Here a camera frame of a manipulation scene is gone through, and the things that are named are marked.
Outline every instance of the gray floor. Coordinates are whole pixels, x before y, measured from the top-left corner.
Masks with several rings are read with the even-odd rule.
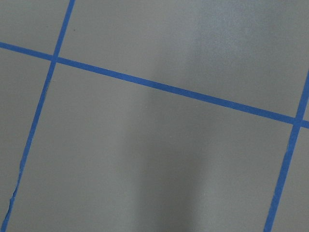
[[[52,54],[68,3],[0,1],[0,42]],[[308,10],[80,0],[59,56],[295,117]],[[0,57],[2,220],[50,61],[2,48]],[[57,64],[6,231],[261,232],[291,128]],[[308,130],[272,232],[309,228]]]

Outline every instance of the blue painter's tape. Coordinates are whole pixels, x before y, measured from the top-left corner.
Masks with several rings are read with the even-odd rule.
[[[278,210],[284,183],[288,175],[288,171],[289,171],[290,163],[292,160],[293,152],[295,149],[295,145],[297,142],[300,127],[301,125],[304,124],[303,118],[304,118],[306,106],[308,103],[308,98],[309,98],[309,72],[307,74],[304,89],[303,89],[303,92],[302,92],[302,95],[299,101],[299,105],[298,105],[298,109],[297,109],[297,113],[295,117],[295,122],[292,127],[286,153],[283,158],[281,170],[279,173],[279,178],[278,178],[278,181],[275,187],[274,196],[270,204],[270,209],[269,209],[268,216],[267,216],[265,226],[264,226],[264,232],[271,232],[271,229],[272,229],[275,217],[276,217],[276,213]]]
[[[301,126],[309,129],[309,122],[303,120],[303,121],[301,122]]]
[[[61,45],[62,45],[62,42],[63,42],[63,38],[64,38],[66,29],[67,29],[67,26],[68,26],[68,23],[69,23],[70,15],[71,15],[71,12],[73,10],[74,2],[75,2],[75,0],[70,0],[70,2],[69,2],[69,5],[68,5],[68,8],[67,8],[63,23],[62,23],[62,27],[61,27],[61,30],[60,30],[60,34],[59,34],[59,37],[58,37],[58,41],[57,41],[57,44],[56,44],[56,47],[55,47],[54,55],[51,57],[51,63],[50,63],[50,66],[49,66],[47,77],[46,77],[46,80],[45,80],[45,83],[44,83],[44,86],[43,86],[43,90],[41,92],[41,96],[40,96],[40,100],[39,100],[37,109],[35,111],[33,122],[32,122],[31,128],[30,128],[30,132],[29,132],[27,142],[26,142],[26,145],[25,145],[25,149],[24,149],[24,152],[23,152],[23,156],[22,156],[22,159],[20,161],[17,184],[16,184],[15,190],[13,192],[13,195],[10,199],[9,209],[8,209],[8,212],[7,212],[4,220],[3,220],[3,223],[2,223],[2,226],[1,226],[1,232],[6,231],[7,225],[8,225],[9,220],[10,220],[10,216],[11,216],[11,212],[12,212],[13,205],[14,205],[14,202],[15,202],[15,198],[16,198],[16,195],[17,195],[17,192],[18,192],[20,181],[21,181],[21,178],[22,178],[22,175],[23,175],[23,171],[24,171],[26,162],[27,162],[27,157],[28,157],[28,154],[29,154],[29,151],[30,151],[32,139],[34,137],[34,133],[35,133],[35,130],[36,130],[37,125],[38,125],[38,121],[39,121],[41,111],[42,111],[42,108],[43,108],[43,105],[44,105],[44,101],[45,101],[45,98],[46,98],[48,86],[49,86],[49,83],[50,83],[52,76],[53,76],[53,73],[54,73],[54,69],[55,69],[55,66],[56,66],[56,60],[57,60],[57,57],[58,57],[59,52],[60,52],[60,48],[61,48]],[[20,49],[17,46],[11,47],[11,48],[13,48],[13,49],[18,48],[19,52],[29,53],[29,51],[31,51],[31,50]]]
[[[237,103],[237,102],[212,97],[212,96],[209,96],[209,95],[206,95],[206,94],[201,94],[201,93],[189,91],[189,90],[178,88],[178,87],[165,85],[165,84],[158,83],[158,82],[155,82],[155,81],[142,79],[142,78],[139,78],[139,77],[135,77],[135,76],[111,71],[111,70],[108,70],[108,69],[99,68],[99,67],[96,67],[96,66],[80,63],[80,62],[65,59],[65,58],[59,57],[57,62],[61,63],[61,64],[69,65],[69,66],[72,66],[72,67],[75,67],[75,68],[79,68],[79,69],[91,71],[91,72],[94,72],[94,73],[99,73],[99,74],[102,74],[102,75],[114,77],[114,78],[117,78],[117,79],[129,81],[129,82],[136,83],[136,84],[139,84],[139,85],[148,86],[148,87],[151,87],[151,88],[156,88],[156,89],[159,89],[159,90],[162,90],[162,91],[165,91],[165,92],[170,92],[170,93],[182,95],[182,96],[185,96],[185,97],[197,99],[197,100],[200,100],[200,101],[203,101],[203,102],[209,102],[209,103],[221,105],[221,106],[224,106],[224,107],[227,107],[227,108],[243,111],[243,112],[246,112],[246,113],[271,118],[271,119],[281,121],[281,122],[285,122],[285,123],[289,123],[289,124],[293,124],[294,120],[295,120],[293,117],[281,115],[281,114],[274,113],[274,112],[271,112],[271,111],[268,111],[268,110],[263,110],[263,109],[255,108],[255,107],[252,107],[252,106],[240,104],[240,103]]]
[[[46,53],[30,50],[30,49],[27,49],[27,48],[15,46],[15,45],[3,43],[3,42],[0,42],[0,47],[4,48],[4,49],[11,50],[11,51],[15,51],[15,52],[18,52],[18,53],[30,55],[30,56],[33,56],[33,57],[46,59],[46,60],[52,60],[52,58],[53,58],[52,55],[49,55],[49,54],[46,54]],[[140,85],[157,88],[157,89],[160,89],[160,90],[163,90],[163,91],[172,92],[172,93],[179,94],[179,95],[182,95],[182,96],[186,96],[186,97],[189,97],[189,98],[194,98],[194,99],[197,99],[197,100],[200,100],[200,101],[210,102],[210,103],[221,105],[221,106],[224,106],[224,107],[227,107],[227,108],[244,111],[244,112],[249,113],[249,114],[255,114],[255,115],[262,116],[262,117],[271,118],[271,119],[281,121],[281,122],[285,122],[285,123],[289,123],[289,124],[293,124],[294,120],[295,120],[293,117],[278,114],[278,113],[275,113],[275,112],[272,112],[272,111],[267,111],[267,110],[259,109],[259,108],[256,108],[256,107],[240,104],[240,103],[237,103],[237,102],[219,99],[219,98],[212,97],[212,96],[209,96],[209,95],[206,95],[206,94],[196,93],[196,92],[192,92],[192,91],[189,91],[189,90],[185,90],[185,89],[181,89],[181,88],[177,88],[177,87],[173,87],[173,86],[168,86],[168,85],[165,85],[165,84],[162,84],[162,83],[149,81],[149,80],[142,79],[142,78],[139,78],[139,77],[134,77],[134,76],[131,76],[131,75],[107,70],[107,69],[92,66],[92,65],[89,65],[89,64],[80,63],[80,62],[73,61],[73,60],[66,59],[66,58],[57,58],[57,62],[61,63],[61,64],[69,65],[69,66],[72,66],[72,67],[75,67],[75,68],[91,71],[91,72],[94,72],[94,73],[99,73],[99,74],[107,75],[107,76],[110,76],[110,77],[115,77],[115,78],[118,78],[118,79],[126,80],[126,81],[129,81],[129,82],[137,83],[137,84],[140,84]],[[303,121],[302,124],[301,124],[301,127],[305,127],[305,128],[309,129],[309,122]]]
[[[46,59],[46,60],[51,60],[52,59],[52,55],[43,53],[43,52],[37,52],[31,49],[27,49],[27,48],[23,48],[23,47],[19,47],[19,46],[15,46],[15,45],[11,45],[8,43],[3,43],[0,42],[0,47],[7,49],[7,50],[11,50],[14,52],[19,52],[19,53],[23,53],[29,56],[33,56],[33,57],[38,57],[38,58],[42,58],[42,59]]]

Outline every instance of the blue tape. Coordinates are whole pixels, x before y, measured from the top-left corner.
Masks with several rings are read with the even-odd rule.
[[[6,231],[7,225],[8,225],[9,220],[10,220],[10,216],[11,216],[11,212],[12,212],[13,205],[14,205],[14,202],[15,202],[15,198],[16,198],[16,195],[17,195],[17,192],[18,192],[20,181],[21,181],[21,178],[22,178],[22,175],[23,175],[23,171],[24,171],[26,162],[27,162],[27,157],[28,157],[28,154],[29,154],[29,151],[30,151],[32,139],[33,139],[36,127],[38,125],[38,121],[39,121],[39,118],[40,118],[42,107],[44,105],[44,101],[45,101],[45,98],[46,98],[48,86],[49,86],[49,83],[50,83],[52,76],[53,76],[53,73],[54,73],[54,69],[55,69],[55,66],[56,66],[56,60],[57,60],[57,57],[58,57],[59,52],[60,52],[60,48],[61,48],[61,45],[62,45],[62,42],[63,42],[63,38],[64,38],[66,29],[67,29],[67,26],[68,26],[68,23],[69,23],[70,15],[71,15],[71,12],[73,10],[74,2],[75,2],[75,0],[70,0],[70,2],[69,2],[69,5],[68,5],[68,8],[67,8],[63,23],[62,23],[62,27],[61,27],[61,30],[60,30],[60,33],[59,33],[58,41],[56,43],[55,51],[54,51],[53,56],[51,57],[51,63],[50,63],[49,69],[48,69],[47,77],[46,77],[46,80],[45,80],[45,83],[44,83],[44,86],[43,86],[43,90],[41,92],[41,96],[40,96],[38,106],[37,106],[36,111],[35,111],[33,122],[32,122],[31,128],[30,128],[30,132],[29,132],[27,142],[26,142],[26,145],[25,145],[25,149],[24,149],[24,152],[23,152],[23,156],[22,156],[22,159],[20,161],[17,184],[16,184],[15,190],[13,192],[13,195],[10,199],[9,209],[8,209],[8,212],[7,212],[4,220],[3,220],[3,223],[2,223],[2,226],[1,226],[1,232]],[[35,55],[37,57],[42,56],[42,54],[43,54],[43,53],[34,52],[32,50],[29,50],[29,49],[20,48],[20,47],[17,47],[17,46],[13,47],[13,46],[7,46],[4,43],[1,43],[1,44],[5,45],[10,50],[17,49],[18,51],[20,51],[22,53],[23,52],[31,53],[32,55]]]
[[[274,113],[274,112],[271,112],[271,111],[268,111],[268,110],[263,110],[263,109],[259,109],[259,108],[256,108],[256,107],[240,104],[240,103],[237,103],[237,102],[212,97],[212,96],[209,96],[209,95],[206,95],[206,94],[197,93],[197,92],[189,91],[189,90],[186,90],[186,89],[165,85],[165,84],[158,83],[158,82],[155,82],[155,81],[142,79],[142,78],[139,78],[139,77],[135,77],[135,76],[111,71],[111,70],[104,69],[104,68],[99,68],[99,67],[96,67],[96,66],[80,63],[80,62],[65,59],[65,58],[59,57],[57,62],[61,63],[61,64],[69,65],[69,66],[72,66],[72,67],[75,67],[75,68],[91,71],[93,73],[99,73],[99,74],[102,74],[102,75],[106,75],[106,76],[114,77],[114,78],[117,78],[117,79],[136,83],[136,84],[139,84],[139,85],[143,85],[143,86],[147,86],[147,87],[151,87],[151,88],[156,88],[156,89],[159,89],[159,90],[162,90],[162,91],[165,91],[165,92],[170,92],[170,93],[182,95],[182,96],[197,99],[197,100],[200,100],[200,101],[203,101],[203,102],[209,102],[209,103],[212,103],[212,104],[216,104],[216,105],[224,106],[224,107],[227,107],[227,108],[243,111],[243,112],[250,113],[250,114],[253,114],[253,115],[271,118],[273,120],[277,120],[277,121],[281,121],[281,122],[285,122],[285,123],[289,123],[289,124],[293,124],[294,120],[295,120],[293,117]]]
[[[301,122],[301,126],[304,127],[304,128],[308,128],[308,129],[309,129],[309,122],[303,120],[303,121]]]
[[[295,117],[295,122],[292,127],[288,146],[287,146],[284,158],[283,158],[281,170],[279,173],[279,178],[278,178],[278,181],[275,187],[274,196],[270,204],[268,216],[267,216],[265,226],[264,226],[264,232],[271,232],[271,229],[272,229],[275,217],[276,217],[276,213],[278,210],[284,183],[288,175],[288,171],[289,171],[290,163],[292,160],[293,152],[295,149],[295,145],[297,142],[300,127],[301,125],[304,124],[303,118],[304,118],[306,106],[308,103],[308,98],[309,98],[309,72],[307,74],[304,89],[303,89],[303,92],[302,92],[302,95],[299,101],[299,105],[298,105],[298,109],[297,109],[297,113]]]
[[[26,55],[29,55],[29,56],[38,57],[38,58],[42,58],[42,59],[46,59],[46,60],[51,60],[52,57],[53,57],[52,55],[49,55],[49,54],[46,54],[46,53],[43,53],[43,52],[37,52],[37,51],[31,50],[31,49],[27,49],[27,48],[15,46],[15,45],[3,43],[3,42],[0,42],[0,47],[7,49],[7,50],[23,53],[23,54],[26,54]]]

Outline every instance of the blue line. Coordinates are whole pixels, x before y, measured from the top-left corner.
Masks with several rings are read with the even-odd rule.
[[[31,50],[31,49],[27,49],[27,48],[15,46],[15,45],[3,43],[3,42],[0,42],[0,47],[7,49],[7,50],[23,53],[23,54],[26,54],[26,55],[30,55],[30,56],[33,56],[33,57],[38,57],[38,58],[42,58],[42,59],[46,59],[46,60],[51,60],[52,57],[53,57],[52,55],[49,55],[49,54],[46,54],[46,53],[43,53],[43,52],[37,52],[37,51]]]
[[[114,77],[114,78],[117,78],[117,79],[125,80],[125,81],[128,81],[128,82],[136,83],[136,84],[139,84],[139,85],[143,85],[143,86],[147,86],[147,87],[151,87],[151,88],[156,88],[156,89],[159,89],[159,90],[162,90],[162,91],[165,91],[165,92],[170,92],[170,93],[182,95],[182,96],[185,96],[185,97],[197,99],[199,101],[209,102],[209,103],[224,106],[224,107],[227,107],[227,108],[231,108],[231,109],[243,111],[243,112],[246,112],[246,113],[250,113],[250,114],[253,114],[253,115],[271,118],[271,119],[281,121],[281,122],[285,122],[285,123],[289,123],[289,124],[293,124],[294,120],[295,120],[293,117],[274,113],[274,112],[271,112],[271,111],[268,111],[268,110],[263,110],[263,109],[255,108],[255,107],[252,107],[252,106],[240,104],[240,103],[237,103],[237,102],[212,97],[212,96],[209,96],[209,95],[206,95],[206,94],[201,94],[201,93],[189,91],[189,90],[178,88],[178,87],[165,85],[165,84],[158,83],[158,82],[155,82],[155,81],[142,79],[142,78],[139,78],[139,77],[135,77],[135,76],[131,76],[131,75],[127,75],[127,74],[123,74],[123,73],[99,68],[99,67],[96,67],[96,66],[80,63],[80,62],[77,62],[77,61],[73,61],[73,60],[69,60],[69,59],[65,59],[65,58],[61,58],[61,57],[58,58],[57,62],[61,63],[61,64],[69,65],[69,66],[72,66],[72,67],[75,67],[75,68],[79,68],[79,69],[91,71],[91,72],[94,72],[94,73],[99,73],[99,74],[102,74],[102,75],[106,75],[106,76]]]
[[[304,127],[304,128],[308,128],[308,129],[309,129],[309,122],[303,120],[303,121],[301,122],[301,126]]]
[[[60,30],[60,33],[59,33],[58,41],[56,43],[54,55],[52,56],[52,59],[51,59],[51,63],[50,63],[49,69],[48,69],[47,77],[46,77],[46,80],[45,80],[45,83],[44,83],[44,86],[43,86],[43,90],[41,92],[41,96],[40,96],[38,106],[37,106],[36,111],[35,111],[33,122],[32,122],[31,128],[30,128],[30,132],[29,132],[27,142],[26,142],[26,145],[25,145],[25,149],[24,149],[24,152],[23,152],[23,156],[22,156],[22,159],[20,161],[17,184],[16,184],[15,190],[13,192],[13,195],[10,199],[9,209],[8,209],[8,212],[7,212],[4,220],[3,220],[3,223],[2,223],[2,226],[1,226],[1,232],[6,231],[7,225],[8,225],[9,220],[10,220],[10,216],[11,216],[11,212],[12,212],[13,205],[14,205],[14,202],[15,202],[15,198],[16,198],[16,195],[17,195],[17,192],[18,192],[20,181],[21,181],[23,171],[24,171],[24,168],[25,168],[25,165],[26,165],[27,157],[28,157],[28,154],[29,154],[29,151],[30,151],[32,139],[34,137],[34,133],[35,133],[36,127],[38,125],[40,114],[41,114],[41,111],[42,111],[42,108],[43,108],[43,105],[44,105],[44,101],[45,101],[45,98],[46,98],[48,86],[49,86],[49,83],[50,83],[52,76],[53,76],[53,73],[54,73],[54,69],[55,69],[55,66],[56,66],[56,60],[57,60],[57,57],[58,57],[59,52],[60,52],[60,48],[61,48],[61,45],[62,45],[62,42],[63,42],[63,38],[65,36],[65,32],[66,32],[66,29],[67,29],[67,26],[68,26],[70,15],[71,15],[71,12],[73,10],[74,2],[75,2],[75,0],[70,0],[66,14],[65,14],[65,17],[64,17],[64,20],[63,20],[63,23],[62,23],[62,27],[61,27],[61,30]]]
[[[295,145],[297,142],[300,127],[304,123],[303,118],[304,118],[306,106],[308,103],[308,98],[309,98],[309,72],[307,74],[304,89],[303,89],[303,92],[302,92],[302,95],[299,101],[299,105],[298,105],[298,109],[297,109],[297,113],[295,117],[295,122],[292,127],[291,135],[289,138],[289,143],[288,143],[286,153],[283,158],[283,162],[282,162],[279,178],[277,181],[277,185],[275,188],[274,196],[270,204],[268,217],[266,219],[265,226],[264,226],[264,232],[271,232],[271,229],[272,229],[275,217],[276,217],[276,212],[277,212],[280,198],[282,195],[284,183],[288,175],[288,171],[289,171],[290,163],[292,160],[293,152],[295,149]]]

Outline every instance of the tape line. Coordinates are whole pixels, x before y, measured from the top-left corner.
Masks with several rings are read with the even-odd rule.
[[[30,56],[34,56],[34,57],[38,57],[38,58],[43,58],[43,59],[46,59],[46,60],[52,60],[52,57],[53,57],[52,55],[49,55],[49,54],[33,51],[33,50],[30,50],[30,49],[26,49],[26,48],[22,48],[22,47],[19,47],[19,46],[7,44],[7,43],[2,43],[2,42],[0,42],[0,47],[4,48],[4,49],[11,50],[11,51],[23,53],[23,54],[26,54],[26,55],[30,55]],[[117,78],[117,79],[125,80],[125,81],[128,81],[128,82],[136,83],[136,84],[139,84],[139,85],[156,88],[156,89],[159,89],[159,90],[162,90],[162,91],[165,91],[165,92],[170,92],[170,93],[186,96],[186,97],[197,99],[197,100],[200,100],[200,101],[203,101],[203,102],[209,102],[209,103],[212,103],[212,104],[221,105],[221,106],[224,106],[224,107],[227,107],[227,108],[230,108],[230,109],[243,111],[243,112],[246,112],[246,113],[249,113],[249,114],[254,114],[254,115],[270,118],[270,119],[273,119],[273,120],[276,120],[276,121],[294,124],[295,118],[293,118],[291,116],[275,113],[275,112],[268,111],[268,110],[263,110],[263,109],[252,107],[252,106],[249,106],[249,105],[224,100],[224,99],[221,99],[221,98],[216,98],[216,97],[213,97],[213,96],[210,96],[210,95],[197,93],[197,92],[193,92],[193,91],[190,91],[190,90],[186,90],[186,89],[182,89],[182,88],[178,88],[178,87],[174,87],[174,86],[165,85],[165,84],[162,84],[162,83],[159,83],[159,82],[150,81],[150,80],[135,77],[135,76],[132,76],[132,75],[111,71],[111,70],[108,70],[108,69],[104,69],[104,68],[100,68],[100,67],[97,67],[97,66],[77,62],[77,61],[66,59],[66,58],[58,57],[56,62],[64,64],[64,65],[68,65],[68,66],[71,66],[71,67],[79,68],[79,69],[82,69],[82,70],[90,71],[90,72],[93,72],[93,73],[98,73],[98,74],[114,77],[114,78]],[[309,129],[309,122],[303,121],[301,126]]]
[[[303,89],[303,92],[302,92],[302,95],[299,101],[299,105],[298,105],[298,109],[297,109],[297,113],[295,117],[295,122],[291,130],[288,146],[286,148],[281,170],[279,173],[279,178],[278,178],[278,181],[275,187],[275,192],[274,192],[271,204],[270,204],[268,216],[267,216],[265,226],[264,226],[264,232],[271,232],[271,229],[272,229],[275,217],[276,217],[276,213],[278,210],[284,183],[288,175],[293,152],[294,152],[297,138],[299,135],[300,127],[301,125],[303,125],[303,118],[304,118],[306,106],[308,103],[308,98],[309,98],[309,72],[307,74],[304,89]]]
[[[47,77],[46,77],[46,80],[45,80],[45,83],[44,83],[44,86],[43,86],[43,90],[41,92],[39,103],[38,103],[36,111],[35,111],[33,122],[32,122],[31,128],[30,128],[30,132],[29,132],[27,142],[26,142],[26,145],[25,145],[25,149],[24,149],[24,152],[23,152],[23,156],[22,156],[22,159],[20,161],[17,184],[16,184],[15,190],[12,194],[12,197],[10,198],[9,209],[8,209],[8,212],[7,212],[4,220],[3,220],[3,223],[2,223],[2,226],[1,226],[1,232],[6,231],[6,228],[8,226],[9,220],[10,220],[10,216],[11,216],[12,209],[13,209],[13,206],[14,206],[15,198],[16,198],[18,188],[19,188],[19,185],[20,185],[20,181],[21,181],[21,178],[22,178],[22,175],[23,175],[23,171],[24,171],[24,168],[25,168],[25,165],[26,165],[26,162],[27,162],[28,153],[30,151],[32,139],[34,137],[34,133],[35,133],[36,127],[38,125],[38,121],[40,119],[40,114],[41,114],[41,111],[42,111],[42,107],[44,105],[48,86],[49,86],[49,83],[50,83],[52,76],[53,76],[53,73],[54,73],[54,69],[55,69],[55,66],[56,66],[56,60],[57,60],[57,57],[58,57],[59,52],[60,52],[60,48],[61,48],[63,38],[64,38],[66,29],[67,29],[67,26],[68,26],[68,23],[69,23],[71,12],[73,10],[74,1],[75,0],[70,0],[70,2],[69,2],[69,5],[68,5],[68,8],[67,8],[63,23],[62,23],[62,27],[61,27],[61,30],[60,30],[60,33],[59,33],[59,37],[58,37],[58,40],[57,40],[57,43],[56,43],[55,51],[54,51],[53,56],[51,57],[51,63],[50,63],[49,69],[48,69]],[[34,52],[32,50],[29,50],[29,49],[25,50],[25,49],[20,48],[20,47],[14,47],[14,49],[16,49],[16,48],[18,48],[22,52],[30,52],[32,55],[42,56],[42,53]]]

